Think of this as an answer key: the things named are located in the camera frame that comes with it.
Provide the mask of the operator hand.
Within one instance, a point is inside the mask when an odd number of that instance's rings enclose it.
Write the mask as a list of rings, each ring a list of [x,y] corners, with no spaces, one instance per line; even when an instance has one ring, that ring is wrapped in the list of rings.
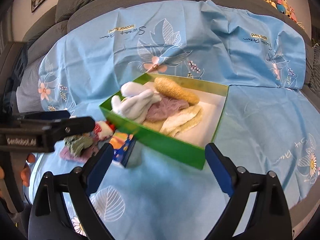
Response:
[[[18,171],[20,172],[20,178],[22,181],[22,184],[25,187],[29,187],[30,185],[30,176],[31,176],[31,169],[29,167],[29,163],[35,163],[36,157],[33,153],[29,153],[26,155],[25,153],[14,153],[11,156],[11,161],[13,160],[22,160],[22,157],[25,157],[25,160],[23,161],[23,168],[20,166],[18,167]]]

